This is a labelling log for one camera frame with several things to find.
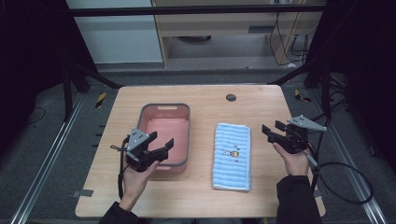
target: pink tray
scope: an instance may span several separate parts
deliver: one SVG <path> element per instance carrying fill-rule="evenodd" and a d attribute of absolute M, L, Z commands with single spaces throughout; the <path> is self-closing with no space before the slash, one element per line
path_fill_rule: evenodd
<path fill-rule="evenodd" d="M 145 133 L 157 132 L 157 138 L 148 145 L 148 150 L 164 147 L 165 143 L 174 138 L 168 159 L 160 163 L 158 170 L 181 173 L 187 168 L 190 136 L 190 108 L 187 105 L 145 105 L 137 126 Z"/>

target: wire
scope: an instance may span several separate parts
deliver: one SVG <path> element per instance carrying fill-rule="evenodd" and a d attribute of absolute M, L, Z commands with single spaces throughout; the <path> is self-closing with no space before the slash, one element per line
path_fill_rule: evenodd
<path fill-rule="evenodd" d="M 319 174 L 320 181 L 322 182 L 322 184 L 323 184 L 332 194 L 334 194 L 334 195 L 337 196 L 339 199 L 341 199 L 341 200 L 343 200 L 343 201 L 345 201 L 345 202 L 347 202 L 347 203 L 354 203 L 354 204 L 364 204 L 364 203 L 368 203 L 368 202 L 370 202 L 370 200 L 373 199 L 373 197 L 374 197 L 374 188 L 373 188 L 373 185 L 372 185 L 372 183 L 370 182 L 370 180 L 367 178 L 367 176 L 364 175 L 361 171 L 359 171 L 358 169 L 356 169 L 356 168 L 353 167 L 353 166 L 350 166 L 350 165 L 345 164 L 345 163 L 337 162 L 337 161 L 325 162 L 325 163 L 321 164 L 319 167 L 322 168 L 322 167 L 329 166 L 329 165 L 341 165 L 341 166 L 345 166 L 345 167 L 347 167 L 347 168 L 353 170 L 354 172 L 356 172 L 356 173 L 358 173 L 359 175 L 361 175 L 361 177 L 363 177 L 364 181 L 366 182 L 367 186 L 368 186 L 369 189 L 370 189 L 370 194 L 369 194 L 369 196 L 368 196 L 366 199 L 364 199 L 363 201 L 353 201 L 353 200 L 347 199 L 346 197 L 343 197 L 343 196 L 341 196 L 339 193 L 335 192 L 335 190 L 333 190 L 332 188 L 329 187 L 329 185 L 327 184 L 327 182 L 323 179 L 323 176 L 322 176 L 321 174 Z"/>
<path fill-rule="evenodd" d="M 324 122 L 324 126 L 327 127 L 331 121 L 332 121 L 332 118 L 327 118 L 326 121 Z M 315 161 L 317 161 L 317 163 L 319 163 L 319 151 L 320 151 L 320 145 L 321 145 L 321 142 L 323 139 L 323 134 L 324 134 L 324 132 L 320 133 L 319 140 L 318 140 L 318 146 L 316 148 L 316 154 L 314 155 L 314 159 L 315 159 Z"/>
<path fill-rule="evenodd" d="M 126 147 L 117 147 L 114 145 L 111 145 L 110 148 L 116 149 L 117 151 L 126 151 L 126 149 L 127 149 Z"/>
<path fill-rule="evenodd" d="M 345 90 L 347 85 L 345 83 L 343 83 L 342 81 L 338 80 L 337 78 L 330 76 L 332 82 L 338 86 L 339 89 Z"/>
<path fill-rule="evenodd" d="M 316 154 L 316 152 L 317 152 L 315 150 L 314 145 L 311 142 L 309 142 L 309 141 L 308 141 L 308 149 L 311 151 L 312 154 Z"/>
<path fill-rule="evenodd" d="M 127 142 L 128 142 L 128 140 L 129 140 L 129 134 L 126 136 L 126 138 L 122 141 L 122 145 L 121 145 L 121 147 L 118 147 L 118 148 L 126 148 L 125 147 L 125 145 L 127 144 Z M 128 165 L 124 168 L 123 167 L 123 162 L 124 162 L 124 152 L 122 151 L 121 153 L 120 153 L 120 173 L 119 173 L 119 176 L 118 176 L 118 186 L 119 186 L 119 196 L 120 196 L 120 199 L 122 199 L 122 197 L 123 197 L 123 187 L 122 187 L 122 181 L 123 181 L 123 173 L 125 172 L 125 170 L 131 165 L 130 163 L 128 163 Z"/>
<path fill-rule="evenodd" d="M 346 102 L 347 102 L 346 100 L 341 100 L 340 102 L 338 102 L 338 103 L 332 105 L 332 106 L 330 107 L 330 110 L 331 110 L 332 112 L 334 112 L 334 109 L 335 109 L 337 106 L 339 106 L 339 105 L 341 105 L 341 104 L 345 104 Z M 316 121 L 316 120 L 318 120 L 318 119 L 320 119 L 320 118 L 322 118 L 322 117 L 324 117 L 324 116 L 326 116 L 326 113 L 322 113 L 322 114 L 320 114 L 320 115 L 318 115 L 318 116 L 312 118 L 311 120 Z"/>
<path fill-rule="evenodd" d="M 37 120 L 34 120 L 34 121 L 32 121 L 32 122 L 29 122 L 29 123 L 26 123 L 25 125 L 31 125 L 31 124 L 34 124 L 34 123 L 37 123 L 37 122 L 39 122 L 40 120 L 42 120 L 43 118 L 44 118 L 44 116 L 46 116 L 46 110 L 43 108 L 43 107 L 35 107 L 35 109 L 41 109 L 42 111 L 43 111 L 43 114 L 41 115 L 41 117 L 40 118 L 38 118 Z"/>
<path fill-rule="evenodd" d="M 345 96 L 346 92 L 345 91 L 334 91 L 330 94 L 330 97 L 334 96 L 335 94 L 342 94 L 343 96 Z"/>
<path fill-rule="evenodd" d="M 311 33 L 313 30 L 315 30 L 315 28 L 317 28 L 317 26 L 319 25 L 319 23 L 317 23 L 314 27 L 312 27 L 312 29 L 310 29 L 308 32 L 306 32 L 304 35 L 309 35 L 309 33 Z"/>
<path fill-rule="evenodd" d="M 297 40 L 297 38 L 298 37 L 304 37 L 304 46 L 303 46 L 303 49 L 299 49 L 299 50 L 296 50 L 296 49 L 294 49 L 294 45 L 295 45 L 295 43 L 296 43 L 296 40 Z M 308 53 L 308 35 L 301 35 L 301 36 L 295 36 L 294 38 L 293 38 L 293 42 L 291 42 L 291 47 L 290 47 L 290 51 L 291 51 L 291 54 L 292 55 L 294 55 L 294 56 L 297 56 L 297 57 L 300 57 L 300 65 L 303 65 L 304 63 L 305 63 L 305 59 L 306 59 L 306 56 L 307 56 L 307 53 Z"/>
<path fill-rule="evenodd" d="M 281 35 L 280 35 L 280 31 L 279 31 L 279 22 L 278 22 L 278 20 L 279 20 L 279 12 L 276 13 L 276 21 L 275 21 L 274 29 L 273 29 L 273 31 L 272 31 L 271 34 L 270 34 L 270 49 L 271 49 L 271 51 L 272 51 L 272 53 L 273 53 L 273 55 L 274 55 L 275 62 L 276 62 L 277 65 L 288 65 L 288 64 L 290 64 L 290 63 L 296 63 L 296 62 L 298 62 L 298 60 L 290 59 L 289 56 L 288 56 L 288 54 L 286 53 L 285 45 L 283 44 L 283 39 L 282 39 L 282 37 L 281 37 Z M 290 62 L 288 62 L 288 63 L 279 63 L 279 62 L 276 60 L 275 52 L 274 52 L 274 49 L 273 49 L 273 46 L 272 46 L 272 36 L 273 36 L 274 30 L 275 30 L 276 27 L 277 27 L 277 30 L 278 30 L 278 33 L 279 33 L 280 42 L 281 42 L 282 47 L 283 47 L 283 53 L 284 53 L 285 56 L 290 60 Z"/>
<path fill-rule="evenodd" d="M 342 100 L 342 101 L 340 101 L 336 106 L 333 107 L 332 112 L 337 112 L 338 110 L 340 110 L 341 108 L 343 108 L 343 107 L 340 106 L 340 105 L 346 105 L 346 107 L 348 107 L 347 100 Z"/>

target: black cable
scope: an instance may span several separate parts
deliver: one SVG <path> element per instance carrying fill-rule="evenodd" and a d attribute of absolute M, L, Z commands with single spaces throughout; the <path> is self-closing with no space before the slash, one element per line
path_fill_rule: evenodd
<path fill-rule="evenodd" d="M 306 57 L 308 56 L 308 35 L 304 38 L 304 51 L 303 51 L 303 64 L 305 63 Z"/>
<path fill-rule="evenodd" d="M 369 179 L 367 178 L 367 176 L 364 175 L 361 171 L 359 171 L 358 169 L 356 169 L 356 168 L 353 167 L 353 166 L 350 166 L 350 165 L 345 164 L 345 163 L 337 162 L 337 161 L 325 162 L 325 163 L 321 164 L 319 167 L 322 168 L 322 167 L 329 166 L 329 165 L 341 165 L 341 166 L 345 166 L 345 167 L 347 167 L 347 168 L 349 168 L 349 169 L 355 171 L 355 172 L 358 173 L 361 177 L 363 177 L 364 181 L 366 182 L 367 186 L 368 186 L 369 189 L 370 189 L 370 194 L 369 194 L 369 196 L 368 196 L 366 199 L 364 199 L 363 201 L 353 201 L 353 200 L 347 199 L 346 197 L 341 196 L 340 194 L 338 194 L 337 192 L 335 192 L 335 190 L 333 190 L 332 188 L 330 188 L 329 185 L 327 184 L 327 182 L 324 181 L 323 176 L 319 173 L 318 176 L 319 176 L 319 178 L 320 178 L 320 181 L 322 182 L 322 184 L 323 184 L 332 194 L 334 194 L 334 195 L 337 196 L 339 199 L 341 199 L 341 200 L 343 200 L 343 201 L 345 201 L 345 202 L 347 202 L 347 203 L 354 203 L 354 204 L 364 204 L 364 203 L 368 203 L 368 202 L 370 202 L 370 200 L 373 199 L 373 197 L 374 197 L 374 188 L 373 188 L 373 185 L 371 184 L 371 182 L 369 181 Z"/>
<path fill-rule="evenodd" d="M 126 136 L 126 138 L 122 141 L 121 147 L 118 147 L 118 148 L 126 148 L 125 145 L 129 140 L 129 136 L 130 135 L 128 134 Z M 123 197 L 123 187 L 122 187 L 123 174 L 124 174 L 125 170 L 130 166 L 130 164 L 128 164 L 125 168 L 123 167 L 124 151 L 125 150 L 120 150 L 120 173 L 118 176 L 118 187 L 119 187 L 120 199 L 122 199 L 122 197 Z"/>
<path fill-rule="evenodd" d="M 290 46 L 290 52 L 292 55 L 296 56 L 296 57 L 301 57 L 304 53 L 307 53 L 308 50 L 306 50 L 305 48 L 303 49 L 294 49 L 294 45 L 296 43 L 297 38 L 299 38 L 298 35 L 295 35 L 293 38 L 293 42 L 291 42 L 291 46 Z"/>
<path fill-rule="evenodd" d="M 41 115 L 41 117 L 39 119 L 37 119 L 35 121 L 32 121 L 32 122 L 29 122 L 29 123 L 26 123 L 25 125 L 31 125 L 31 124 L 37 123 L 40 120 L 42 120 L 44 118 L 44 116 L 46 116 L 47 111 L 43 107 L 39 107 L 38 106 L 38 107 L 35 107 L 35 109 L 41 109 L 43 111 L 43 114 Z"/>
<path fill-rule="evenodd" d="M 345 91 L 334 91 L 330 94 L 330 97 L 334 96 L 335 94 L 342 94 L 345 96 L 346 92 Z"/>
<path fill-rule="evenodd" d="M 117 147 L 117 146 L 111 145 L 110 148 L 116 149 L 117 151 L 126 151 L 126 147 Z"/>
<path fill-rule="evenodd" d="M 342 101 L 336 103 L 335 105 L 332 105 L 332 106 L 330 107 L 330 110 L 331 110 L 332 112 L 334 112 L 333 110 L 334 110 L 337 106 L 339 106 L 339 105 L 341 105 L 341 104 L 344 104 L 345 102 L 346 102 L 346 100 L 342 100 Z M 318 116 L 312 118 L 311 120 L 316 121 L 316 120 L 318 120 L 318 119 L 320 119 L 320 118 L 322 118 L 322 117 L 324 117 L 324 116 L 326 116 L 326 113 L 322 113 L 322 114 L 320 114 L 320 115 L 318 115 Z"/>
<path fill-rule="evenodd" d="M 341 82 L 340 80 L 338 80 L 337 78 L 330 76 L 331 81 L 338 86 L 339 89 L 341 90 L 345 90 L 346 89 L 346 84 L 344 84 L 343 82 Z"/>
<path fill-rule="evenodd" d="M 348 107 L 348 103 L 347 103 L 347 100 L 342 100 L 341 102 L 339 102 L 340 104 L 338 104 L 337 106 L 339 106 L 339 105 L 346 105 L 346 107 Z M 343 108 L 342 106 L 339 106 L 339 108 L 337 108 L 337 109 L 335 109 L 335 107 L 332 109 L 332 112 L 337 112 L 338 110 L 340 110 L 341 108 Z"/>
<path fill-rule="evenodd" d="M 289 63 L 298 62 L 298 61 L 296 61 L 296 60 L 290 60 L 290 58 L 288 57 L 288 54 L 286 53 L 286 50 L 285 50 L 285 46 L 284 46 L 284 44 L 283 44 L 282 37 L 280 36 L 280 31 L 279 31 L 279 26 L 278 26 L 278 24 L 279 24 L 278 20 L 279 20 L 279 12 L 276 13 L 276 21 L 275 21 L 275 24 L 274 24 L 274 29 L 273 29 L 273 31 L 272 31 L 271 34 L 270 34 L 270 49 L 271 49 L 271 51 L 272 51 L 272 53 L 273 53 L 273 55 L 274 55 L 275 62 L 276 62 L 277 65 L 287 65 L 287 64 L 289 64 Z M 274 49 L 273 49 L 273 46 L 272 46 L 272 36 L 273 36 L 274 30 L 275 30 L 276 27 L 277 27 L 277 30 L 279 31 L 279 38 L 280 38 L 280 41 L 281 41 L 282 46 L 283 46 L 283 52 L 284 52 L 284 54 L 286 55 L 286 57 L 290 60 L 290 62 L 288 62 L 288 63 L 279 63 L 279 62 L 276 60 L 275 52 L 274 52 Z"/>
<path fill-rule="evenodd" d="M 337 107 L 338 105 L 340 105 L 341 103 L 343 103 L 343 102 L 344 101 L 340 101 L 337 104 L 333 105 L 332 106 L 332 110 L 335 107 Z M 329 123 L 331 122 L 331 119 L 332 119 L 332 117 L 328 117 L 326 119 L 325 124 L 324 124 L 325 127 L 327 127 L 329 125 Z M 370 180 L 367 178 L 367 176 L 365 176 L 361 171 L 359 171 L 358 169 L 356 169 L 356 168 L 354 168 L 354 167 L 352 167 L 352 166 L 350 166 L 348 164 L 345 164 L 345 163 L 342 163 L 342 162 L 337 162 L 337 161 L 331 161 L 331 162 L 325 162 L 325 163 L 319 164 L 318 158 L 319 158 L 320 145 L 321 145 L 321 142 L 322 142 L 322 139 L 323 139 L 323 134 L 324 134 L 324 132 L 321 132 L 319 140 L 318 140 L 318 146 L 317 146 L 316 149 L 313 149 L 312 146 L 308 145 L 308 148 L 311 151 L 311 154 L 312 154 L 314 160 L 318 164 L 317 167 L 313 168 L 314 178 L 313 178 L 313 181 L 312 181 L 312 184 L 311 184 L 312 190 L 315 190 L 315 186 L 316 186 L 318 178 L 319 178 L 320 181 L 323 183 L 323 185 L 326 187 L 326 189 L 328 189 L 336 197 L 338 197 L 339 199 L 341 199 L 341 200 L 343 200 L 343 201 L 345 201 L 347 203 L 364 204 L 364 203 L 370 202 L 370 200 L 372 200 L 372 198 L 374 197 L 374 188 L 373 188 L 373 185 L 371 184 Z M 333 190 L 327 184 L 327 182 L 324 180 L 324 178 L 323 178 L 323 176 L 321 175 L 321 172 L 320 172 L 320 168 L 325 167 L 325 166 L 329 166 L 329 165 L 342 165 L 342 166 L 345 166 L 345 167 L 355 171 L 361 177 L 363 177 L 364 181 L 366 182 L 367 186 L 370 189 L 369 196 L 366 199 L 362 200 L 362 201 L 353 201 L 353 200 L 349 200 L 348 198 L 343 197 L 340 194 L 338 194 L 337 192 L 335 192 L 335 190 Z"/>

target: blue striped towel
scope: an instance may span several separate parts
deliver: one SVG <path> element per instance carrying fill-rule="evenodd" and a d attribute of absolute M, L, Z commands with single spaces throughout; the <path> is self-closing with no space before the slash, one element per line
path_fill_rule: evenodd
<path fill-rule="evenodd" d="M 212 184 L 215 189 L 251 190 L 248 126 L 217 125 Z"/>

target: aluminum rail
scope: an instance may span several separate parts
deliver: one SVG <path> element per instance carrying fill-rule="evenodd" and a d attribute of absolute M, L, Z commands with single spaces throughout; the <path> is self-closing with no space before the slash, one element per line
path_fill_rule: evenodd
<path fill-rule="evenodd" d="M 310 95 L 312 96 L 312 100 L 317 106 L 318 110 L 320 113 L 323 112 L 320 106 L 320 96 L 319 93 L 316 91 L 309 91 Z M 338 154 L 338 157 L 340 160 L 348 165 L 351 165 L 355 168 L 358 168 L 356 166 L 356 163 L 353 161 L 352 157 L 350 156 L 347 147 L 344 145 L 343 140 L 339 133 L 337 132 L 337 129 L 335 126 L 331 123 L 328 127 L 329 130 L 329 135 L 330 138 L 332 139 L 332 142 L 334 143 L 335 150 Z M 355 192 L 357 193 L 358 197 L 360 200 L 364 200 L 367 198 L 367 196 L 370 194 L 370 189 L 367 186 L 366 182 L 364 181 L 363 177 L 361 175 L 358 175 L 355 172 L 352 172 L 352 170 L 347 169 L 346 173 L 349 177 L 350 183 L 352 184 Z M 362 205 L 364 211 L 367 214 L 367 217 L 370 219 L 371 223 L 373 224 L 388 224 L 387 219 L 385 218 L 384 214 L 382 213 L 381 208 L 379 207 L 377 201 L 375 200 L 375 197 L 373 199 Z"/>
<path fill-rule="evenodd" d="M 81 103 L 84 99 L 84 96 L 85 95 L 82 93 L 78 94 L 77 100 L 74 105 L 74 112 L 72 113 L 70 119 L 64 122 L 60 131 L 58 132 L 58 135 L 56 136 L 51 148 L 49 149 L 46 159 L 44 159 L 40 170 L 35 176 L 35 180 L 33 181 L 25 197 L 23 198 L 17 211 L 13 215 L 10 222 L 11 224 L 23 224 L 27 221 L 27 218 L 29 217 L 33 206 L 35 205 L 35 201 L 37 200 L 38 195 L 41 193 L 41 190 L 43 189 L 47 178 L 50 175 L 50 171 L 59 153 L 61 152 L 64 141 L 66 140 L 66 137 L 73 126 L 77 114 L 81 109 Z"/>

